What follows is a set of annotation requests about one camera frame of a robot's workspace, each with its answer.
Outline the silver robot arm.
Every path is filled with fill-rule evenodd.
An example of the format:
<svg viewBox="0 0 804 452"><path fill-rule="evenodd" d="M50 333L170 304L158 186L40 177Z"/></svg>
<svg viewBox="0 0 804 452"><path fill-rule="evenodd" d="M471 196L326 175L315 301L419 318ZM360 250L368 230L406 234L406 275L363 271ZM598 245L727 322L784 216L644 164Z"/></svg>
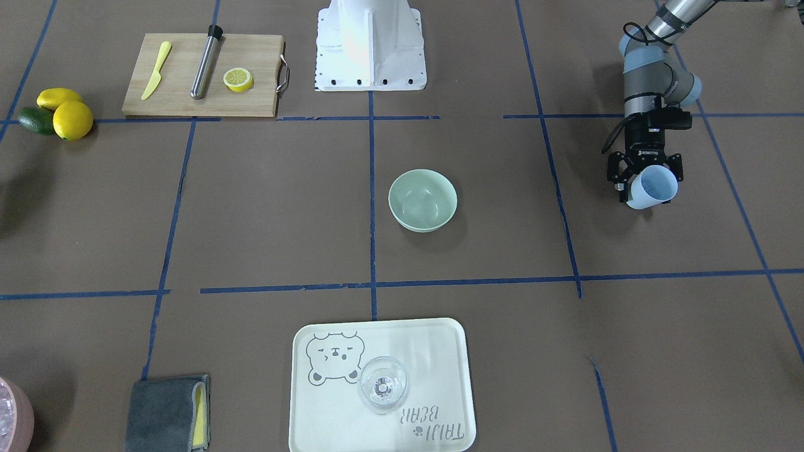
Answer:
<svg viewBox="0 0 804 452"><path fill-rule="evenodd" d="M634 210L670 203L684 178L681 154L665 151L666 132L692 128L688 108L700 99L702 83L671 62L669 52L714 6L713 1L668 1L646 25L623 26L625 114L601 152L607 156L607 180L619 201Z"/></svg>

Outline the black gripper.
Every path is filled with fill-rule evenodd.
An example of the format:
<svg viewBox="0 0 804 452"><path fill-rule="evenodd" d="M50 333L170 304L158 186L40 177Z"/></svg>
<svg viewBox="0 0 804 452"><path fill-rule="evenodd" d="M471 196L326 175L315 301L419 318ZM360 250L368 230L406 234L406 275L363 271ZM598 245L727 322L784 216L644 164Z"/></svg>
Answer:
<svg viewBox="0 0 804 452"><path fill-rule="evenodd" d="M666 131L688 131L692 114L681 108L635 112L618 123L606 137L607 180L620 203L626 203L631 180L647 166L666 166L678 183L684 180L681 154L667 155Z"/></svg>

